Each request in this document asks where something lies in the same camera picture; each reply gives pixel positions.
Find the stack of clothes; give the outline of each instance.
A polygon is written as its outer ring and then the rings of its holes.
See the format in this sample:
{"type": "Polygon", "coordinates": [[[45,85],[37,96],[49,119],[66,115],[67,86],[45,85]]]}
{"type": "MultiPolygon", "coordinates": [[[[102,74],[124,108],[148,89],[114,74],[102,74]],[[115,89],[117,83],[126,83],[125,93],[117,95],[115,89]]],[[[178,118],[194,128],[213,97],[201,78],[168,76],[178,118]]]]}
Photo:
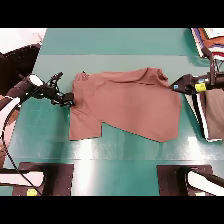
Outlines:
{"type": "Polygon", "coordinates": [[[200,57],[204,57],[201,49],[207,47],[214,59],[224,61],[224,28],[191,28],[200,57]]]}

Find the folded fabric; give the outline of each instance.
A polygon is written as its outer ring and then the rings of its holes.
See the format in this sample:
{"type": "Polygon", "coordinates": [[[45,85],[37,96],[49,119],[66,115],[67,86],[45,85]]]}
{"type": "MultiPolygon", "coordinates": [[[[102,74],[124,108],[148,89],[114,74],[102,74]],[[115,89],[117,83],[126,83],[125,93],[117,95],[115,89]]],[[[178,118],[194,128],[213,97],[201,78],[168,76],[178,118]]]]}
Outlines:
{"type": "Polygon", "coordinates": [[[207,48],[209,48],[213,45],[216,45],[216,44],[224,45],[224,37],[216,37],[216,38],[212,38],[212,39],[207,39],[203,29],[198,28],[198,30],[200,32],[201,39],[207,48]]]}
{"type": "Polygon", "coordinates": [[[194,96],[186,96],[200,129],[207,141],[224,139],[224,91],[208,90],[194,96]]]}
{"type": "Polygon", "coordinates": [[[158,142],[178,136],[181,100],[161,69],[77,74],[70,140],[100,137],[102,122],[158,142]]]}

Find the table surface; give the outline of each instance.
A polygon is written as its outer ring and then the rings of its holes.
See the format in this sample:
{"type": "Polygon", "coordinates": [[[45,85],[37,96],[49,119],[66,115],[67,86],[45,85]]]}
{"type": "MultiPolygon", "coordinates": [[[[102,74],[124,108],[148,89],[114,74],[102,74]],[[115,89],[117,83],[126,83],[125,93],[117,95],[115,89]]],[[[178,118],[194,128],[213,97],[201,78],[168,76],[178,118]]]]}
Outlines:
{"type": "MultiPolygon", "coordinates": [[[[62,71],[62,92],[75,74],[162,68],[172,83],[188,73],[206,74],[189,29],[48,29],[33,73],[47,81],[62,71]]],[[[102,137],[69,141],[69,108],[46,99],[22,106],[9,151],[19,162],[74,163],[72,195],[159,195],[156,166],[211,164],[224,177],[223,142],[208,143],[186,99],[178,138],[158,143],[103,124],[102,137]]],[[[6,159],[4,167],[11,168],[6,159]]],[[[11,195],[0,187],[0,195],[11,195]]]]}

